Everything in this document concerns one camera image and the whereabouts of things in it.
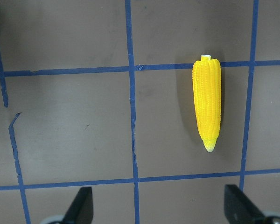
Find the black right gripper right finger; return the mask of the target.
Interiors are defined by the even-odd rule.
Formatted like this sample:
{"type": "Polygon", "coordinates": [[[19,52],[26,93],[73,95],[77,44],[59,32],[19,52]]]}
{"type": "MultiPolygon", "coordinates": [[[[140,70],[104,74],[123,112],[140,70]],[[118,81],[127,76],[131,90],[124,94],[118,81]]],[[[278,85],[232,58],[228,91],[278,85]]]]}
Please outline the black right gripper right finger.
{"type": "Polygon", "coordinates": [[[270,224],[271,219],[235,184],[224,187],[224,215],[229,224],[270,224]]]}

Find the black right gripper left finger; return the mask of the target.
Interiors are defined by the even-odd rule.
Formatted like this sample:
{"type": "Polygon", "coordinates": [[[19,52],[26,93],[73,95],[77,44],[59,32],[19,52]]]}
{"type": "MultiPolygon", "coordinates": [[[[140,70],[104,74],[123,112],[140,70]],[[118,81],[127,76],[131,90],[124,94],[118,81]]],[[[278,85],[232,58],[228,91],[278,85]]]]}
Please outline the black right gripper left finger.
{"type": "Polygon", "coordinates": [[[63,224],[91,224],[92,221],[92,187],[82,187],[65,213],[63,224]]]}

